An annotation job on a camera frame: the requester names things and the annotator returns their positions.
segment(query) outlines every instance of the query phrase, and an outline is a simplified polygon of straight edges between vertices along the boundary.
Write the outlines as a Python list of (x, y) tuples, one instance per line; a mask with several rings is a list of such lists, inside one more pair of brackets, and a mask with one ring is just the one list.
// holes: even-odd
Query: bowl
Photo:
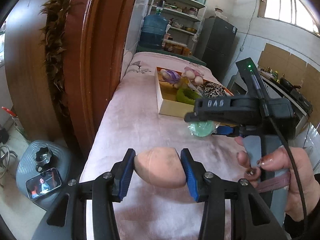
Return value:
[(191, 33), (197, 33), (197, 30), (196, 29), (194, 29), (194, 28), (190, 28), (190, 27), (183, 27), (182, 28), (183, 30), (185, 30), (185, 31), (187, 31), (187, 32), (191, 32)]

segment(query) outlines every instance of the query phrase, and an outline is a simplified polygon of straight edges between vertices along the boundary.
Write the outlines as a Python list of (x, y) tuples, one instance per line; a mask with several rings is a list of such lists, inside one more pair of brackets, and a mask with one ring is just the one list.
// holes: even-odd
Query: blue water bottle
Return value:
[(162, 41), (169, 21), (160, 14), (164, 1), (158, 2), (156, 14), (144, 18), (139, 45), (150, 49), (162, 49)]

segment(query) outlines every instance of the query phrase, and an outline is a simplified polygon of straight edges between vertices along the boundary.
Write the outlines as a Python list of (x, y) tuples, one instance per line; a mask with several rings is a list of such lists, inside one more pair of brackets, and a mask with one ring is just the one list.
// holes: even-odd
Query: stove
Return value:
[(309, 116), (311, 115), (312, 105), (300, 92), (298, 92), (296, 89), (292, 89), (291, 91), (289, 91), (283, 85), (277, 83), (274, 80), (271, 80), (271, 82), (273, 82), (284, 92), (286, 92)]

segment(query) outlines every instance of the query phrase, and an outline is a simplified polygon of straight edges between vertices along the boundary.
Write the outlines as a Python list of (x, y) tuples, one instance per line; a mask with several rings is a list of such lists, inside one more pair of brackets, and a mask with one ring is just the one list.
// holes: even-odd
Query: window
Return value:
[(258, 17), (290, 23), (319, 35), (315, 21), (299, 0), (265, 0), (260, 3)]

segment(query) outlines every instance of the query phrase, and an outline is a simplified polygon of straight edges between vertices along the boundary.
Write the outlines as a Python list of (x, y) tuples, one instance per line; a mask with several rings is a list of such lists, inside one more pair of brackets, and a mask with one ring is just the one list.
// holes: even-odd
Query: blue gripper pad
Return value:
[(226, 126), (226, 125), (219, 125), (217, 128), (217, 132), (216, 134), (219, 135), (229, 135), (231, 133), (233, 133), (233, 128), (230, 126)]
[(181, 151), (180, 159), (186, 174), (187, 185), (191, 197), (193, 197), (196, 202), (202, 202), (202, 195), (199, 191), (202, 187), (202, 175), (205, 173), (203, 165), (193, 160), (187, 148)]
[(131, 177), (134, 170), (134, 157), (136, 152), (134, 149), (128, 149), (125, 154), (114, 178), (112, 195), (120, 201), (127, 195)]

